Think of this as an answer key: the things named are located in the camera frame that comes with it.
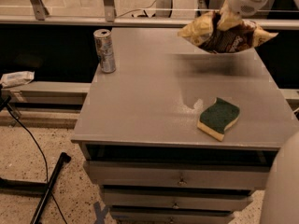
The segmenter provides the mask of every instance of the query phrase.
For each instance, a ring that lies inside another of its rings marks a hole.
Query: silver can
[[[111,32],[107,29],[96,30],[93,33],[96,53],[100,59],[101,69],[104,73],[116,70],[112,47]]]

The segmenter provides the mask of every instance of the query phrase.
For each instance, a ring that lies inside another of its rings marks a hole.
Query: white tabletop
[[[255,49],[208,54],[177,31],[113,28],[117,70],[96,72],[73,142],[277,150],[299,130]],[[222,142],[196,127],[216,97],[240,107]]]

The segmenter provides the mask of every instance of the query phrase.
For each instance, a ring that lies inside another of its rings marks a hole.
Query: green sponge
[[[214,105],[205,110],[197,121],[197,127],[222,141],[224,132],[232,127],[240,114],[240,109],[221,98],[217,98]]]

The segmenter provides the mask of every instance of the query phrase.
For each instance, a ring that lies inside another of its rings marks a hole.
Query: black metal stand
[[[11,110],[8,102],[11,97],[8,96],[6,100],[1,98],[1,87],[0,87],[0,112],[6,107]],[[31,224],[38,224],[39,219],[44,211],[47,201],[51,195],[52,189],[57,180],[58,174],[63,168],[65,162],[70,162],[71,157],[66,153],[61,153],[59,160],[56,163],[54,171],[50,177],[48,183],[38,183],[38,182],[28,182],[28,181],[15,181],[7,180],[0,177],[0,192],[17,194],[17,195],[31,195],[31,196],[41,196],[41,200],[36,208],[36,212],[31,220]]]

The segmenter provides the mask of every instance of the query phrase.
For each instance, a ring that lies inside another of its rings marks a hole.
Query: table
[[[96,72],[72,141],[114,218],[228,223],[298,121],[255,49],[209,54],[177,31],[113,28],[117,70]],[[223,142],[196,127],[216,97],[240,107]]]

